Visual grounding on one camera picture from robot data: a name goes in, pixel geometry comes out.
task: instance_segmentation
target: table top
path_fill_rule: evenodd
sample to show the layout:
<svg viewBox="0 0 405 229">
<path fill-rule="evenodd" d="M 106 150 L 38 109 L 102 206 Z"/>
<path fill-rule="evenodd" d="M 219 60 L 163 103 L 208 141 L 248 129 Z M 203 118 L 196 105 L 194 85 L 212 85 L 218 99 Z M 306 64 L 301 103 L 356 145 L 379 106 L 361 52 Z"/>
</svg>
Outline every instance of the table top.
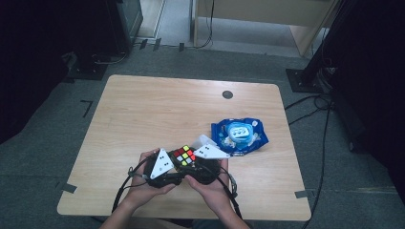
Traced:
<svg viewBox="0 0 405 229">
<path fill-rule="evenodd" d="M 231 91 L 233 97 L 223 97 Z M 112 75 L 100 98 L 68 183 L 57 206 L 62 215 L 109 216 L 117 190 L 142 152 L 191 145 L 211 123 L 254 117 L 269 143 L 229 159 L 244 219 L 307 220 L 307 198 L 279 89 L 272 84 Z M 139 208 L 136 217 L 215 219 L 184 181 Z"/>
</svg>

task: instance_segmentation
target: blue plastic bag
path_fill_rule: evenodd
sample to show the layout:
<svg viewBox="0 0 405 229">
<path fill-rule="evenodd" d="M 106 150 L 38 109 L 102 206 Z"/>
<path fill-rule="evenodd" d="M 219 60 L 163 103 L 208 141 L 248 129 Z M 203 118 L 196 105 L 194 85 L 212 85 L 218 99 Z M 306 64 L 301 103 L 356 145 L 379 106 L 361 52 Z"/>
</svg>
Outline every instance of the blue plastic bag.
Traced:
<svg viewBox="0 0 405 229">
<path fill-rule="evenodd" d="M 250 117 L 211 123 L 211 138 L 232 156 L 244 156 L 268 143 L 263 123 Z"/>
</svg>

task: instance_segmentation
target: right hand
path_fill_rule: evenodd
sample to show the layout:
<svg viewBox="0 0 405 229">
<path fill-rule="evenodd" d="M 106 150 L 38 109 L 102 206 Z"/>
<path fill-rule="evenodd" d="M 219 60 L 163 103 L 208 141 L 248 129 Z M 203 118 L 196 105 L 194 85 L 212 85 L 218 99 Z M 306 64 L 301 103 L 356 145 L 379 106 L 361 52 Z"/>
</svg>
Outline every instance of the right hand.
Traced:
<svg viewBox="0 0 405 229">
<path fill-rule="evenodd" d="M 228 169 L 228 160 L 223 159 L 220 162 L 221 167 L 224 169 Z M 228 185 L 229 183 L 229 176 L 225 173 L 220 173 L 219 178 Z M 190 175 L 185 176 L 185 180 L 187 180 L 188 184 L 195 189 L 197 192 L 200 193 L 203 200 L 205 201 L 206 205 L 215 213 L 219 214 L 223 211 L 228 211 L 229 209 L 232 210 L 232 206 L 230 205 L 230 200 L 228 195 L 226 194 L 224 187 L 222 184 L 216 179 L 214 182 L 204 185 L 200 184 L 196 179 L 191 177 Z"/>
</svg>

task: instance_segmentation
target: cable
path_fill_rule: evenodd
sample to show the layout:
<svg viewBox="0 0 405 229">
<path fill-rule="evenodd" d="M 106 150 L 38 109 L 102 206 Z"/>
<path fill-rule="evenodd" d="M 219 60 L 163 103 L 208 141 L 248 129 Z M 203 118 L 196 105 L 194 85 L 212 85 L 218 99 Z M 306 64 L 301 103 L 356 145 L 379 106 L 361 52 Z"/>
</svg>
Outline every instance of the cable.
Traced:
<svg viewBox="0 0 405 229">
<path fill-rule="evenodd" d="M 145 158 L 143 161 L 141 161 L 141 162 L 137 165 L 137 167 L 135 167 L 135 169 L 132 169 L 132 167 L 130 167 L 128 174 L 136 172 L 136 171 L 139 169 L 139 167 L 140 167 L 143 163 L 145 163 L 147 160 L 149 160 L 150 158 L 151 158 L 151 156 Z M 119 200 L 121 199 L 122 193 L 124 192 L 124 189 L 128 188 L 128 187 L 125 187 L 125 184 L 128 182 L 128 180 L 129 180 L 130 178 L 131 178 L 131 176 L 128 176 L 128 177 L 125 179 L 125 181 L 122 183 L 121 187 L 118 189 L 118 192 L 117 192 L 117 195 L 116 195 L 116 199 L 114 200 L 114 205 L 113 205 L 112 213 L 113 213 L 114 211 L 116 211 L 116 209 L 117 209 L 117 207 L 118 207 Z"/>
<path fill-rule="evenodd" d="M 215 176 L 217 178 L 217 180 L 222 184 L 222 186 L 224 187 L 224 190 L 226 192 L 226 194 L 228 195 L 230 201 L 232 202 L 233 208 L 235 209 L 235 213 L 236 215 L 238 215 L 238 217 L 240 219 L 242 218 L 242 214 L 241 211 L 239 210 L 239 204 L 236 201 L 236 199 L 233 197 L 232 193 L 229 191 L 229 188 L 227 187 L 227 185 L 220 179 L 219 176 L 215 175 L 214 172 L 212 172 L 210 169 L 208 169 L 207 167 L 205 167 L 204 165 L 199 164 L 199 166 L 201 166 L 203 169 L 205 169 L 205 171 L 207 171 L 208 173 L 210 173 L 212 176 Z"/>
<path fill-rule="evenodd" d="M 313 112 L 311 112 L 311 113 L 309 113 L 309 114 L 305 114 L 304 116 L 301 116 L 301 117 L 299 117 L 299 118 L 297 118 L 297 119 L 295 119 L 295 120 L 289 122 L 289 123 L 288 123 L 288 126 L 294 124 L 295 122 L 297 122 L 297 121 L 299 121 L 299 120 L 301 120 L 301 119 L 304 119 L 304 118 L 306 118 L 306 117 L 309 117 L 309 116 L 311 116 L 311 115 L 313 115 L 313 114 L 315 114 L 315 113 L 317 113 L 317 112 L 319 112 L 319 111 L 322 111 L 322 110 L 321 110 L 321 109 L 316 109 L 315 111 L 313 111 Z"/>
<path fill-rule="evenodd" d="M 311 212 L 311 218 L 306 221 L 306 223 L 303 225 L 302 229 L 307 228 L 307 226 L 310 223 L 310 220 L 313 217 L 313 214 L 315 213 L 316 206 L 318 205 L 319 201 L 319 196 L 321 195 L 321 190 L 322 190 L 322 185 L 324 183 L 324 174 L 325 174 L 325 142 L 326 142 L 326 136 L 327 136 L 327 129 L 328 129 L 328 123 L 329 123 L 329 117 L 330 117 L 330 106 L 328 107 L 328 113 L 327 113 L 327 120 L 325 122 L 325 129 L 324 129 L 324 134 L 323 134 L 323 140 L 322 140 L 322 166 L 321 166 L 321 176 L 319 177 L 319 184 L 318 188 L 316 191 L 316 198 L 315 201 L 313 202 L 313 206 L 310 209 Z"/>
<path fill-rule="evenodd" d="M 293 107 L 293 106 L 295 106 L 295 105 L 297 105 L 297 104 L 299 104 L 299 103 L 301 103 L 301 102 L 303 102 L 303 101 L 305 101 L 305 100 L 307 100 L 307 99 L 309 99 L 309 98 L 314 98 L 314 100 L 313 100 L 313 105 L 316 107 L 316 110 L 315 110 L 315 111 L 313 111 L 313 112 L 311 112 L 311 113 L 309 113 L 309 114 L 305 114 L 305 115 L 303 115 L 303 116 L 301 116 L 301 117 L 299 117 L 299 118 L 297 118 L 297 119 L 295 119 L 295 120 L 289 122 L 288 126 L 294 124 L 295 122 L 297 122 L 297 121 L 299 121 L 299 120 L 301 120 L 301 119 L 303 119 L 303 118 L 312 116 L 313 114 L 315 114 L 315 113 L 317 113 L 317 112 L 319 112 L 319 111 L 325 111 L 325 110 L 327 110 L 328 107 L 330 106 L 330 102 L 329 102 L 324 96 L 329 96 L 329 95 L 328 95 L 328 94 L 318 94 L 318 95 L 307 96 L 307 97 L 301 98 L 301 99 L 299 99 L 298 101 L 296 101 L 296 102 L 294 102 L 294 103 L 292 103 L 292 104 L 286 106 L 286 107 L 285 107 L 285 110 L 287 110 L 287 109 L 289 109 L 289 108 L 291 108 L 291 107 Z M 322 100 L 322 101 L 324 101 L 324 102 L 326 103 L 326 105 L 324 105 L 324 106 L 319 105 L 319 104 L 318 104 L 319 99 Z"/>
<path fill-rule="evenodd" d="M 137 184 L 137 185 L 129 185 L 129 186 L 126 186 L 125 188 L 124 188 L 124 190 L 125 189 L 128 189 L 128 188 L 135 188 L 135 187 L 139 187 L 139 186 L 142 186 L 142 185 L 144 185 L 144 184 L 146 184 L 147 182 L 144 182 L 144 183 L 141 183 L 141 184 Z"/>
<path fill-rule="evenodd" d="M 285 107 L 285 110 L 287 110 L 287 109 L 289 109 L 289 108 L 291 108 L 291 107 L 293 107 L 293 106 L 295 106 L 295 105 L 297 105 L 297 104 L 299 104 L 299 103 L 301 103 L 301 102 L 303 102 L 303 101 L 305 101 L 305 100 L 307 100 L 307 99 L 309 99 L 309 98 L 314 98 L 314 100 L 313 100 L 313 105 L 316 107 L 316 110 L 315 110 L 314 112 L 309 113 L 309 114 L 306 114 L 306 115 L 304 115 L 304 116 L 302 116 L 302 117 L 300 117 L 300 118 L 298 118 L 298 119 L 296 119 L 296 120 L 290 122 L 288 125 L 291 125 L 291 124 L 293 124 L 294 122 L 303 119 L 304 117 L 311 116 L 311 115 L 315 114 L 316 112 L 319 112 L 319 111 L 328 111 L 328 112 L 327 112 L 327 119 L 326 119 L 326 121 L 325 121 L 325 128 L 324 128 L 324 133 L 323 133 L 323 140 L 322 140 L 321 175 L 320 175 L 320 177 L 319 177 L 319 184 L 318 184 L 318 188 L 317 188 L 317 190 L 316 190 L 316 198 L 315 198 L 315 201 L 314 201 L 314 203 L 313 203 L 312 208 L 310 209 L 312 216 L 313 216 L 313 214 L 314 214 L 314 212 L 315 212 L 316 206 L 318 205 L 319 196 L 320 196 L 320 194 L 321 194 L 322 186 L 323 186 L 323 183 L 324 183 L 324 174 L 325 174 L 325 148 L 326 148 L 326 147 L 325 147 L 325 144 L 326 144 L 327 129 L 328 129 L 328 123 L 329 123 L 329 117 L 330 117 L 330 109 L 331 109 L 331 105 L 332 105 L 331 101 L 329 101 L 329 100 L 327 99 L 327 97 L 330 98 L 330 95 L 329 95 L 329 94 L 311 95 L 311 96 L 307 96 L 307 97 L 301 98 L 301 99 L 299 99 L 298 101 L 293 102 L 292 104 L 290 104 L 290 105 L 288 105 L 288 106 Z M 320 104 L 319 104 L 319 101 L 323 101 L 323 102 L 325 102 L 326 104 L 320 105 Z M 307 226 L 309 225 L 309 222 L 310 222 L 311 219 L 312 219 L 312 217 L 311 217 L 309 220 L 306 221 L 306 223 L 303 225 L 302 229 L 307 228 Z"/>
<path fill-rule="evenodd" d="M 205 19 L 205 22 L 206 22 L 207 27 L 209 29 L 209 35 L 208 35 L 208 38 L 206 39 L 205 43 L 203 45 L 199 46 L 199 47 L 184 47 L 185 49 L 196 49 L 196 50 L 198 50 L 198 49 L 202 49 L 202 48 L 206 47 L 210 42 L 213 42 L 212 41 L 212 19 L 213 19 L 213 16 L 214 16 L 214 9 L 215 9 L 215 0 L 212 1 L 211 16 L 210 16 L 209 26 L 208 26 L 207 18 Z M 134 43 L 133 46 L 135 47 L 136 45 L 141 45 L 141 44 L 142 43 L 137 42 L 137 43 Z M 146 43 L 146 45 L 154 46 L 155 44 Z M 179 47 L 179 46 L 174 46 L 174 45 L 160 45 L 160 46 L 170 47 L 170 48 L 178 48 Z"/>
<path fill-rule="evenodd" d="M 332 22 L 332 24 L 330 25 L 331 28 L 332 28 L 332 26 L 333 26 L 333 24 L 334 24 L 334 22 L 335 22 L 335 19 L 336 19 L 337 15 L 338 15 L 339 12 L 343 9 L 343 6 L 345 5 L 345 2 L 346 2 L 345 0 L 342 0 L 342 1 L 340 2 L 339 9 L 337 10 L 337 13 L 334 15 L 333 22 Z M 324 46 L 325 46 L 325 32 L 326 32 L 326 30 L 327 30 L 327 29 L 324 29 L 324 34 L 322 35 L 321 59 L 322 59 L 322 62 L 323 62 L 325 65 L 328 65 L 328 64 L 325 62 L 325 60 L 328 59 L 328 60 L 330 61 L 329 66 L 331 66 L 331 64 L 332 64 L 331 58 L 324 58 Z"/>
<path fill-rule="evenodd" d="M 195 47 L 195 49 L 204 48 L 205 46 L 207 46 L 212 41 L 212 18 L 214 16 L 214 7 L 215 7 L 215 0 L 212 0 L 211 18 L 210 18 L 210 23 L 209 23 L 209 28 L 208 28 L 209 29 L 209 36 L 208 36 L 208 38 L 206 39 L 205 43 L 202 46 Z"/>
<path fill-rule="evenodd" d="M 127 55 L 125 52 L 122 52 L 121 54 L 123 54 L 123 56 L 122 56 L 119 60 L 111 61 L 111 62 L 95 61 L 95 64 L 99 64 L 99 65 L 117 64 L 117 63 L 121 62 L 123 59 L 125 59 L 125 57 L 126 57 L 126 55 Z"/>
</svg>

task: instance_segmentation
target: black cable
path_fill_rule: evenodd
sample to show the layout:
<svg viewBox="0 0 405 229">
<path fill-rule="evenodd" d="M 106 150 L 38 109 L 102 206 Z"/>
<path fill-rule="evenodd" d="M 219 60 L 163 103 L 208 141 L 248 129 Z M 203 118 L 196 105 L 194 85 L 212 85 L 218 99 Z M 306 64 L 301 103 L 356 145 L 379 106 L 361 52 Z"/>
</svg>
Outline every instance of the black cable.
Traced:
<svg viewBox="0 0 405 229">
<path fill-rule="evenodd" d="M 208 39 L 206 39 L 205 43 L 202 46 L 195 47 L 195 49 L 201 49 L 204 48 L 211 42 L 212 40 L 212 18 L 214 16 L 214 7 L 215 7 L 215 0 L 212 0 L 212 7 L 211 7 L 211 17 L 210 17 L 210 23 L 209 23 L 209 36 Z"/>
<path fill-rule="evenodd" d="M 302 102 L 304 102 L 305 100 L 307 100 L 307 99 L 309 99 L 309 98 L 314 98 L 314 97 L 317 97 L 317 96 L 319 96 L 319 94 L 317 94 L 317 95 L 310 95 L 310 96 L 307 96 L 307 97 L 303 97 L 303 98 L 299 99 L 298 101 L 293 102 L 293 103 L 289 104 L 288 106 L 286 106 L 286 107 L 284 108 L 284 110 L 286 111 L 286 110 L 290 109 L 291 107 L 293 107 L 293 106 L 295 106 L 295 105 L 297 105 L 297 104 L 299 104 L 299 103 L 302 103 Z"/>
<path fill-rule="evenodd" d="M 313 111 L 313 112 L 311 112 L 311 113 L 309 113 L 309 114 L 305 114 L 304 116 L 298 117 L 297 119 L 295 119 L 295 120 L 289 122 L 289 123 L 288 123 L 288 126 L 294 124 L 295 122 L 297 122 L 297 121 L 299 121 L 299 120 L 301 120 L 301 119 L 304 119 L 304 118 L 306 118 L 306 117 L 309 117 L 309 116 L 311 116 L 311 115 L 313 115 L 313 114 L 315 114 L 315 113 L 317 113 L 317 112 L 319 112 L 319 111 L 322 111 L 322 110 L 321 110 L 321 109 L 316 109 L 315 111 Z"/>
<path fill-rule="evenodd" d="M 207 167 L 205 167 L 204 165 L 199 164 L 199 166 L 201 166 L 203 169 L 205 169 L 208 173 L 210 173 L 212 176 L 215 176 L 217 178 L 217 180 L 222 184 L 222 186 L 224 187 L 224 190 L 226 192 L 226 194 L 228 195 L 230 201 L 232 202 L 233 208 L 235 209 L 235 213 L 236 215 L 238 215 L 238 217 L 240 219 L 242 218 L 242 214 L 241 211 L 239 209 L 239 204 L 236 201 L 236 199 L 233 197 L 232 193 L 229 191 L 229 188 L 227 187 L 227 185 L 220 179 L 219 176 L 217 176 L 216 174 L 214 174 L 214 172 L 212 172 L 210 169 L 208 169 Z"/>
<path fill-rule="evenodd" d="M 206 46 L 212 41 L 212 19 L 213 19 L 213 16 L 214 16 L 214 9 L 215 9 L 214 3 L 215 3 L 215 0 L 212 1 L 210 23 L 209 23 L 209 27 L 208 27 L 208 29 L 209 29 L 209 36 L 208 36 L 207 40 L 205 41 L 205 43 L 204 43 L 203 45 L 201 45 L 201 46 L 199 46 L 199 47 L 184 47 L 185 49 L 196 49 L 196 50 L 202 49 L 202 48 L 206 47 Z M 136 45 L 141 45 L 141 44 L 142 44 L 142 43 L 139 43 L 139 42 L 138 42 L 138 43 L 134 43 L 133 46 L 135 47 Z M 155 44 L 146 43 L 146 45 L 154 46 Z M 160 45 L 160 46 L 163 46 L 163 47 L 170 47 L 170 48 L 177 48 L 177 49 L 179 48 L 179 46 L 174 46 L 174 45 Z"/>
<path fill-rule="evenodd" d="M 91 217 L 91 219 L 94 219 L 95 221 L 100 222 L 100 223 L 104 223 L 104 222 L 105 222 L 104 219 L 99 219 L 99 218 L 97 218 L 97 217 Z"/>
<path fill-rule="evenodd" d="M 328 129 L 328 122 L 329 122 L 329 117 L 330 117 L 330 105 L 328 107 L 328 113 L 327 113 L 327 120 L 325 122 L 325 129 L 324 129 L 324 134 L 323 134 L 323 140 L 322 140 L 322 161 L 321 161 L 321 176 L 319 177 L 319 184 L 318 188 L 316 191 L 316 198 L 315 201 L 313 202 L 313 206 L 310 209 L 311 212 L 311 218 L 306 221 L 306 223 L 303 225 L 302 229 L 307 228 L 307 226 L 310 223 L 310 220 L 313 217 L 313 214 L 315 213 L 316 206 L 318 205 L 319 201 L 319 196 L 321 195 L 321 190 L 322 190 L 322 185 L 324 183 L 324 174 L 325 174 L 325 142 L 326 142 L 326 136 L 327 136 L 327 129 Z"/>
<path fill-rule="evenodd" d="M 319 112 L 319 111 L 325 111 L 325 110 L 327 110 L 327 109 L 329 108 L 329 106 L 330 106 L 330 102 L 325 98 L 325 96 L 329 96 L 329 95 L 328 95 L 328 94 L 318 94 L 318 95 L 307 96 L 307 97 L 301 98 L 301 99 L 299 99 L 298 101 L 296 101 L 296 102 L 294 102 L 294 103 L 292 103 L 292 104 L 286 106 L 286 107 L 285 107 L 285 110 L 287 110 L 287 109 L 289 109 L 289 108 L 291 108 L 291 107 L 293 107 L 293 106 L 295 106 L 295 105 L 297 105 L 297 104 L 299 104 L 299 103 L 301 103 L 301 102 L 303 102 L 303 101 L 305 101 L 305 100 L 307 100 L 307 99 L 309 99 L 309 98 L 314 98 L 313 104 L 314 104 L 314 106 L 316 107 L 316 110 L 315 110 L 315 111 L 313 111 L 313 112 L 311 112 L 311 113 L 309 113 L 309 114 L 305 114 L 305 115 L 303 115 L 303 116 L 301 116 L 301 117 L 299 117 L 299 118 L 297 118 L 297 119 L 295 119 L 295 120 L 289 122 L 288 126 L 294 124 L 295 122 L 297 122 L 297 121 L 299 121 L 299 120 L 301 120 L 301 119 L 303 119 L 303 118 L 312 116 L 313 114 L 315 114 L 315 113 L 317 113 L 317 112 Z M 319 105 L 318 102 L 317 102 L 317 101 L 319 101 L 319 99 L 322 100 L 322 101 L 324 101 L 324 102 L 326 103 L 326 105 L 324 105 L 324 106 Z"/>
<path fill-rule="evenodd" d="M 135 188 L 135 187 L 139 187 L 139 186 L 142 186 L 142 185 L 144 185 L 144 184 L 146 184 L 147 182 L 143 182 L 143 183 L 141 183 L 141 184 L 137 184 L 137 185 L 129 185 L 129 186 L 126 186 L 125 188 L 124 188 L 124 190 L 125 189 L 127 189 L 127 188 Z"/>
<path fill-rule="evenodd" d="M 137 165 L 137 167 L 135 167 L 135 169 L 132 169 L 132 167 L 131 167 L 129 173 L 130 173 L 130 172 L 136 172 L 136 171 L 139 169 L 139 167 L 140 167 L 143 163 L 145 163 L 147 160 L 150 159 L 150 157 L 151 157 L 151 156 L 149 156 L 149 157 L 145 158 L 143 161 L 141 161 L 141 162 Z M 116 211 L 116 209 L 117 209 L 117 207 L 118 207 L 118 204 L 119 204 L 119 200 L 121 199 L 122 193 L 124 192 L 124 190 L 125 190 L 125 188 L 126 188 L 125 185 L 126 185 L 126 183 L 128 182 L 128 180 L 129 180 L 130 178 L 131 178 L 131 176 L 128 176 L 128 177 L 125 179 L 125 181 L 122 183 L 121 187 L 118 189 L 118 192 L 117 192 L 117 195 L 116 195 L 116 199 L 114 200 L 114 205 L 113 205 L 112 213 L 113 213 L 114 211 Z"/>
<path fill-rule="evenodd" d="M 119 63 L 119 62 L 121 62 L 123 59 L 125 59 L 125 57 L 127 56 L 127 54 L 125 53 L 125 52 L 122 52 L 121 54 L 123 54 L 123 56 L 119 59 L 119 60 L 116 60 L 116 61 L 110 61 L 110 62 L 100 62 L 100 61 L 95 61 L 95 64 L 98 64 L 98 65 L 110 65 L 110 64 L 117 64 L 117 63 Z"/>
</svg>

